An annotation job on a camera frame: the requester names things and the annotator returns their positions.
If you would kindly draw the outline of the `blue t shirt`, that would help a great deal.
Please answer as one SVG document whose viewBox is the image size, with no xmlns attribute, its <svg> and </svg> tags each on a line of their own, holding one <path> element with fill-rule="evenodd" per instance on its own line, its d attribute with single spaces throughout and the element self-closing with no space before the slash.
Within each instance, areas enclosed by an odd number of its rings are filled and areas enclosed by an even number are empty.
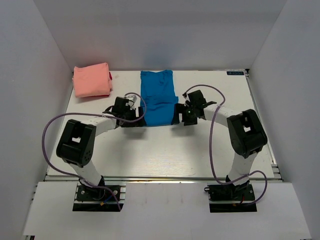
<svg viewBox="0 0 320 240">
<path fill-rule="evenodd" d="M 148 127 L 170 125 L 174 117 L 176 96 L 173 71 L 140 72 L 140 95 L 142 107 L 146 107 L 144 120 Z"/>
</svg>

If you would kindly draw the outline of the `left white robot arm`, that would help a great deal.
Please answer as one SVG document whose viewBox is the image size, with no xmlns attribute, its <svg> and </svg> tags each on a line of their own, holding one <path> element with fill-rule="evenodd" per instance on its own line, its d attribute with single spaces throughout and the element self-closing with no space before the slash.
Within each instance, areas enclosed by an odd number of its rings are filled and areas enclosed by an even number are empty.
<svg viewBox="0 0 320 240">
<path fill-rule="evenodd" d="M 145 110 L 139 107 L 136 116 L 135 103 L 138 95 L 130 92 L 117 97 L 114 104 L 101 115 L 84 121 L 67 121 L 57 145 L 56 155 L 73 168 L 80 182 L 88 186 L 88 193 L 99 200 L 105 196 L 104 178 L 93 164 L 95 139 L 125 124 L 130 127 L 143 123 Z"/>
</svg>

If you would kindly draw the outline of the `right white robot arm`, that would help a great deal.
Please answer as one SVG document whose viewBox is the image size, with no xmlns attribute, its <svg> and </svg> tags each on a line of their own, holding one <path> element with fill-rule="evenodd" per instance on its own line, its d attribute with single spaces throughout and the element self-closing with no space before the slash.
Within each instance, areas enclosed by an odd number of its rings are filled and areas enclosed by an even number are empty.
<svg viewBox="0 0 320 240">
<path fill-rule="evenodd" d="M 233 110 L 215 101 L 207 102 L 200 90 L 184 93 L 185 103 L 174 105 L 172 124 L 184 126 L 198 124 L 198 119 L 218 123 L 228 129 L 234 158 L 230 172 L 226 176 L 226 195 L 236 200 L 244 193 L 243 185 L 249 183 L 250 171 L 258 153 L 268 143 L 262 123 L 253 109 Z"/>
</svg>

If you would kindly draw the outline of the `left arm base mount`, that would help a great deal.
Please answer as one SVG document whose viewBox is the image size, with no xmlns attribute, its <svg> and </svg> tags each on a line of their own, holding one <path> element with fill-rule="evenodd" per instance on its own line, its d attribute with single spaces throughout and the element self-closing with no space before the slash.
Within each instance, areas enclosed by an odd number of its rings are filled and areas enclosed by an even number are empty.
<svg viewBox="0 0 320 240">
<path fill-rule="evenodd" d="M 93 189 L 88 186 L 79 184 L 75 191 L 73 202 L 73 212 L 88 213 L 118 213 L 125 203 L 125 186 L 124 185 L 107 185 L 112 191 L 106 189 Z"/>
</svg>

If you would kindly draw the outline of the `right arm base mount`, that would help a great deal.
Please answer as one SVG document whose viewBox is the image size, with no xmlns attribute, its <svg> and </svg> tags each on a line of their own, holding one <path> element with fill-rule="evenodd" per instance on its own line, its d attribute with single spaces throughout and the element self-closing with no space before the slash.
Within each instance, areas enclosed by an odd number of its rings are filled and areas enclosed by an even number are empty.
<svg viewBox="0 0 320 240">
<path fill-rule="evenodd" d="M 257 212 L 253 186 L 248 183 L 240 187 L 232 184 L 207 185 L 210 213 L 255 213 Z"/>
</svg>

